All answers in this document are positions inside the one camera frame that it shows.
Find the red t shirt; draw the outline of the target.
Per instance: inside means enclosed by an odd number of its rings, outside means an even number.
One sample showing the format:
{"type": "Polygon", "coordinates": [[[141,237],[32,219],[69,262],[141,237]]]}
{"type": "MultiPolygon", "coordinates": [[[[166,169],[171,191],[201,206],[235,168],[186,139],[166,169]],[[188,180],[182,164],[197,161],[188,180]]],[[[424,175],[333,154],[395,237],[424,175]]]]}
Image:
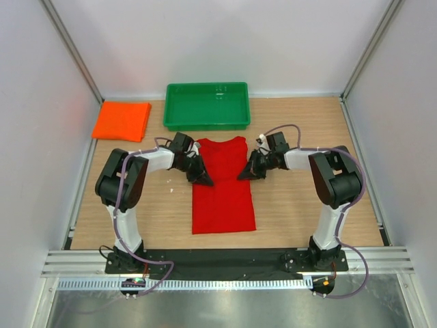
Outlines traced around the red t shirt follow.
{"type": "Polygon", "coordinates": [[[238,180],[248,146],[241,136],[228,141],[200,139],[200,155],[214,185],[193,185],[192,233],[219,234],[256,230],[248,180],[238,180]]]}

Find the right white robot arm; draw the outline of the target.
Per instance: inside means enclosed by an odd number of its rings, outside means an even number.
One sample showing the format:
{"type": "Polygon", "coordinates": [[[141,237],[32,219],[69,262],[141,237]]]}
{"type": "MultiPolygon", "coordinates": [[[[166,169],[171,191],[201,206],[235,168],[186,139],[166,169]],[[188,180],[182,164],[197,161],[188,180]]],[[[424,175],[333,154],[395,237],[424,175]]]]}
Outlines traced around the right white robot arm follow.
{"type": "Polygon", "coordinates": [[[268,170],[308,170],[322,203],[318,227],[310,236],[306,260],[322,271],[340,256],[339,242],[349,208],[362,196],[364,186],[359,163],[346,146],[292,148],[282,132],[260,135],[238,180],[259,180],[268,170]]]}

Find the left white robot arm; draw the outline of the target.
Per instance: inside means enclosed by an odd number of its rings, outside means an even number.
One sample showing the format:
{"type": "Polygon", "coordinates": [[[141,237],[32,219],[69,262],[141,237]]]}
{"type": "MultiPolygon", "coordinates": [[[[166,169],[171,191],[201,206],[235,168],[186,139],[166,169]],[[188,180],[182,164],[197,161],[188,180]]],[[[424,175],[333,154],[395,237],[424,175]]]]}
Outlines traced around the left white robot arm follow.
{"type": "Polygon", "coordinates": [[[95,193],[109,212],[115,232],[106,273],[140,273],[151,265],[159,266],[161,273],[172,265],[164,259],[147,259],[139,234],[137,204],[148,174],[177,169],[192,185],[214,185],[200,155],[200,145],[192,137],[177,132],[173,139],[156,137],[154,141],[155,147],[149,150],[114,149],[97,179],[95,193]]]}

